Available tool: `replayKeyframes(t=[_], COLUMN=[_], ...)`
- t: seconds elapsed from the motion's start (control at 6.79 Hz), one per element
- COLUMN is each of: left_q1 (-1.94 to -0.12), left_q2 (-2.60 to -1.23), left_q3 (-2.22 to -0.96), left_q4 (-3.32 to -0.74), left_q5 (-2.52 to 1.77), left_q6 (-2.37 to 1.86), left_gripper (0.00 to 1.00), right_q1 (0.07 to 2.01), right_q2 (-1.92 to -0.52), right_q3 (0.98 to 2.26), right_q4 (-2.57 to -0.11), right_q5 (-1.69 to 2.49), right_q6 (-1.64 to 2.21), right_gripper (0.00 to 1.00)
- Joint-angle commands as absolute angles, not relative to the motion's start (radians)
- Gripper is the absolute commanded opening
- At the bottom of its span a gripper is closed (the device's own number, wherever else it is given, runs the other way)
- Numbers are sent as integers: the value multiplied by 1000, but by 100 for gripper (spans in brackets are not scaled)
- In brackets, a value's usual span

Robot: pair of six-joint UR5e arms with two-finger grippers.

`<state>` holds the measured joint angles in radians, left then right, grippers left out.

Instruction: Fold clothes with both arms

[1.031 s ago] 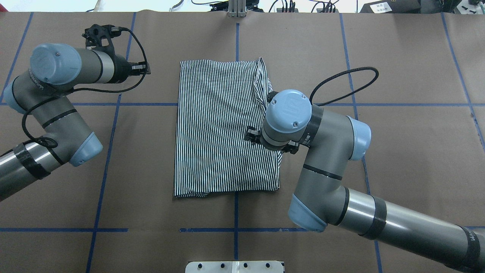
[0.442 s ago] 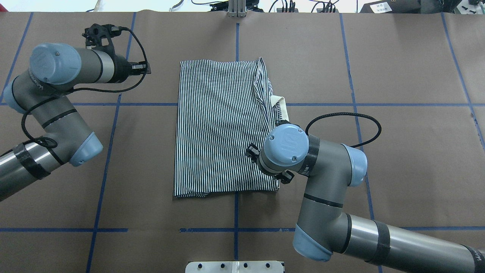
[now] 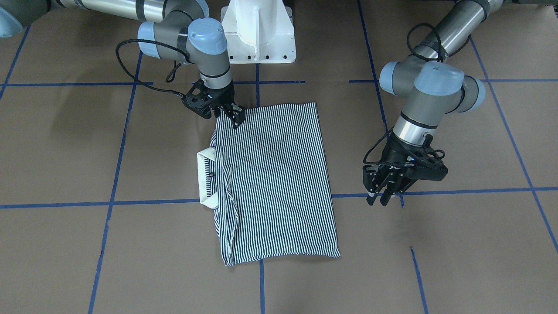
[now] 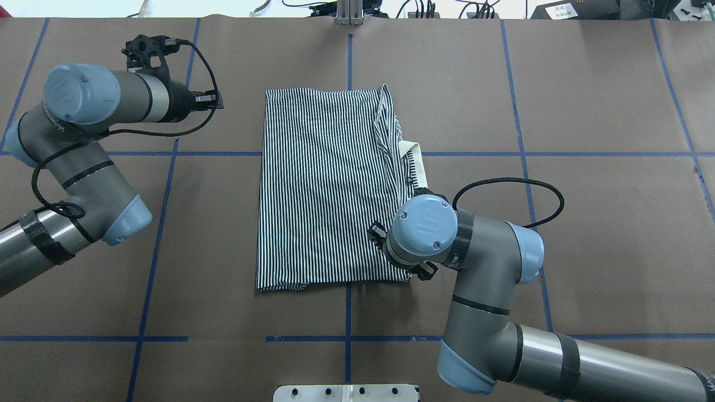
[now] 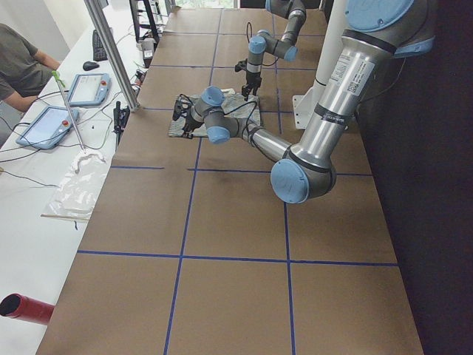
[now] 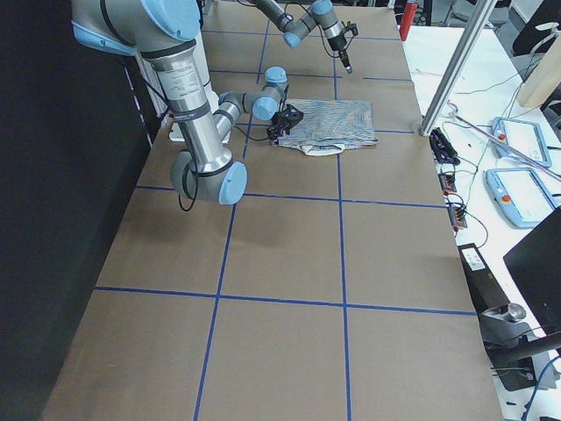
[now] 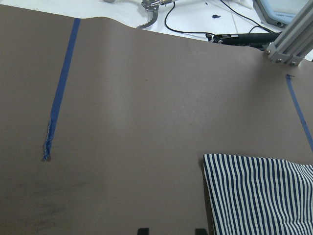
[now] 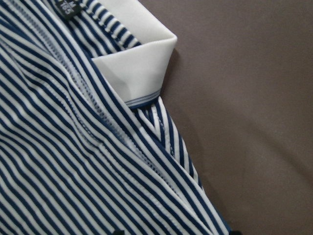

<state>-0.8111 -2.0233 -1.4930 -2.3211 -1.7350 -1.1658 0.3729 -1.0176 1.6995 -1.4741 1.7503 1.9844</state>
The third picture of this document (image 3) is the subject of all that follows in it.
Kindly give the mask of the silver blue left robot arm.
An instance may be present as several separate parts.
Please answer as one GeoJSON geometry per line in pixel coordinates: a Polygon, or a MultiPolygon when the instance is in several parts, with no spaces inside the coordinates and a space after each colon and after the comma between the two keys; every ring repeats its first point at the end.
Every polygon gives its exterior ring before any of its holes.
{"type": "Polygon", "coordinates": [[[473,30],[502,4],[501,0],[459,0],[437,26],[417,25],[431,32],[416,46],[407,46],[410,54],[405,60],[383,67],[379,86],[406,98],[406,105],[394,127],[382,137],[387,142],[381,158],[363,159],[369,205],[376,199],[388,205],[417,181],[441,181],[447,175],[444,151],[431,147],[438,126],[445,115],[479,107],[486,88],[479,79],[446,61],[466,46],[473,30]]]}

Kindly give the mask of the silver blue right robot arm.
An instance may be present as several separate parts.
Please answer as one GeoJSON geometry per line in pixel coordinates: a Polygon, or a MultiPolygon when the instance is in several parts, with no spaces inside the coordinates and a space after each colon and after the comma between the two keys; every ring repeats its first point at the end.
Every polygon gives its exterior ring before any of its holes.
{"type": "Polygon", "coordinates": [[[116,55],[136,42],[141,52],[173,60],[174,70],[194,64],[200,79],[187,93],[160,89],[179,97],[183,105],[203,117],[225,115],[232,127],[245,121],[245,108],[235,103],[228,44],[222,24],[209,16],[205,0],[3,0],[1,37],[9,38],[52,10],[80,8],[138,20],[137,38],[117,44],[116,55]]]}

